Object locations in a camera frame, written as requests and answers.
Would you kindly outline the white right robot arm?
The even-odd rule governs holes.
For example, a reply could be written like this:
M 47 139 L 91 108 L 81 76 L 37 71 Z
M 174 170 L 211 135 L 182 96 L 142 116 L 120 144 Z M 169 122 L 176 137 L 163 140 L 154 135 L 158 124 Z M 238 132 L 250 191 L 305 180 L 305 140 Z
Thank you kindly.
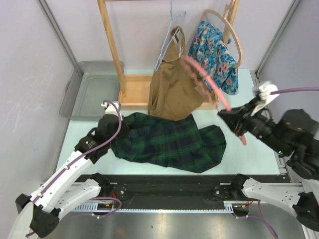
M 221 110 L 218 116 L 230 130 L 243 139 L 246 132 L 278 154 L 288 158 L 286 165 L 305 180 L 319 179 L 319 141 L 315 135 L 319 123 L 302 109 L 287 110 L 278 123 L 260 112 L 251 115 L 252 106 L 245 104 L 231 111 Z M 230 195 L 258 199 L 293 215 L 303 226 L 319 230 L 319 195 L 292 192 L 258 182 L 252 177 L 237 174 L 231 182 Z

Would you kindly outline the beige wooden hanger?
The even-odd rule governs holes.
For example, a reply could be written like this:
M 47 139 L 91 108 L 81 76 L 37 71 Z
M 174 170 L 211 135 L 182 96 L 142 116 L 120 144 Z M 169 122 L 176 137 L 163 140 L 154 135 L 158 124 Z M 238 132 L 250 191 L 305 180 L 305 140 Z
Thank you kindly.
M 207 14 L 212 14 L 218 17 L 225 25 L 223 31 L 223 43 L 225 45 L 228 44 L 228 40 L 230 35 L 233 37 L 235 45 L 238 51 L 238 61 L 235 64 L 235 68 L 239 68 L 242 63 L 243 51 L 241 44 L 239 42 L 239 38 L 233 28 L 233 22 L 236 16 L 237 8 L 238 8 L 239 1 L 238 0 L 231 0 L 229 4 L 225 6 L 224 13 L 220 14 L 219 12 L 213 9 L 205 9 L 201 16 L 201 21 L 206 20 Z

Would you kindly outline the pink plastic hanger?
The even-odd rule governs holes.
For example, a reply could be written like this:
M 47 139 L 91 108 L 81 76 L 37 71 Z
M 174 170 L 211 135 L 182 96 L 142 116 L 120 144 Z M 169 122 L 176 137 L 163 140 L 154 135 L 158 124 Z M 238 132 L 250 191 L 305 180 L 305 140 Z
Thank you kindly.
M 207 96 L 208 101 L 214 105 L 218 111 L 220 111 L 218 103 L 212 98 L 211 92 L 214 92 L 217 98 L 221 100 L 227 112 L 231 111 L 232 108 L 223 96 L 223 93 L 199 63 L 189 56 L 181 56 L 180 62 L 181 66 L 188 72 L 190 78 L 196 83 L 201 91 Z

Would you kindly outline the light blue wire hanger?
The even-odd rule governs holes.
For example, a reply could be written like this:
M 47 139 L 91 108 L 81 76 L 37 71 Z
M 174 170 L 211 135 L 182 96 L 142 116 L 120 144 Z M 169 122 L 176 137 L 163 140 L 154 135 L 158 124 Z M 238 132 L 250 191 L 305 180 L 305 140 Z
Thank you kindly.
M 172 7 L 172 0 L 169 1 L 170 3 L 170 23 L 168 27 L 168 31 L 166 33 L 166 36 L 164 38 L 157 62 L 155 64 L 155 71 L 157 71 L 162 64 L 163 60 L 165 59 L 165 55 L 167 53 L 168 47 L 170 44 L 174 41 L 175 36 L 181 31 L 181 27 L 183 26 L 185 22 L 185 17 L 186 17 L 186 11 L 182 12 L 181 14 L 178 15 L 173 15 L 173 7 Z M 173 29 L 173 23 L 175 20 L 179 20 L 179 23 L 177 25 L 177 30 L 175 30 L 174 34 L 171 36 L 170 32 Z

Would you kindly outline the tan brown skirt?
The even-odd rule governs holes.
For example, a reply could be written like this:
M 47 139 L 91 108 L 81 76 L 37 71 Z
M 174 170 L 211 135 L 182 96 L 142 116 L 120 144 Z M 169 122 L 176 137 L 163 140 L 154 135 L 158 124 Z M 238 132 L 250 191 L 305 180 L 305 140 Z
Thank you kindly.
M 208 98 L 181 65 L 180 57 L 186 52 L 182 29 L 173 28 L 169 41 L 166 54 L 152 76 L 148 113 L 176 121 L 189 116 Z

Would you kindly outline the green plaid garment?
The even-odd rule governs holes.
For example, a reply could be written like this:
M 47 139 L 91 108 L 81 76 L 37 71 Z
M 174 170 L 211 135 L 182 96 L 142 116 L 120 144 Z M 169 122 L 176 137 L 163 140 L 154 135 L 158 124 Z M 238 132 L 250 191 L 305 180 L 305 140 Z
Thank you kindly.
M 129 134 L 112 142 L 111 149 L 129 162 L 203 173 L 219 165 L 226 150 L 221 128 L 198 128 L 192 115 L 173 121 L 133 113 L 124 120 Z

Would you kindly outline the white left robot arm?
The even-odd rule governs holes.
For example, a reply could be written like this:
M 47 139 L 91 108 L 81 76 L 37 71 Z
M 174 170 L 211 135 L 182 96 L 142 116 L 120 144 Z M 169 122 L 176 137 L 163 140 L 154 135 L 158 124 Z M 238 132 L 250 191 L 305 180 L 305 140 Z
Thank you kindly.
M 76 188 L 71 189 L 71 186 L 83 171 L 108 152 L 116 136 L 126 134 L 120 113 L 105 114 L 98 126 L 79 140 L 70 157 L 55 174 L 31 195 L 20 194 L 17 197 L 18 217 L 8 237 L 25 239 L 36 234 L 44 238 L 69 212 L 88 200 L 103 200 L 121 207 L 119 199 L 109 197 L 112 190 L 110 181 L 99 173 L 91 175 Z

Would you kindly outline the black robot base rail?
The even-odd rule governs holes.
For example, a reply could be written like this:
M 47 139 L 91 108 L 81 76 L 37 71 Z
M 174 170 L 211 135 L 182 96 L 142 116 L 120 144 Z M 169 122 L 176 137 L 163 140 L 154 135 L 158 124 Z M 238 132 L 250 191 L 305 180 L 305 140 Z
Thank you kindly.
M 231 182 L 236 175 L 103 176 L 122 202 L 122 212 L 230 213 L 234 204 L 261 201 L 233 192 Z M 298 192 L 283 176 L 250 177 L 274 188 Z

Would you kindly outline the blue floral garment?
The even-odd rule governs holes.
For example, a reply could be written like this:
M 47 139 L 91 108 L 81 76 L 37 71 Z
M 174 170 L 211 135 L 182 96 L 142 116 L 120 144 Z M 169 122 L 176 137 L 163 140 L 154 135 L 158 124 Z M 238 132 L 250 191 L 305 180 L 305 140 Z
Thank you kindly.
M 218 88 L 228 95 L 239 93 L 236 61 L 222 41 L 223 33 L 206 20 L 201 21 L 188 55 L 198 62 Z

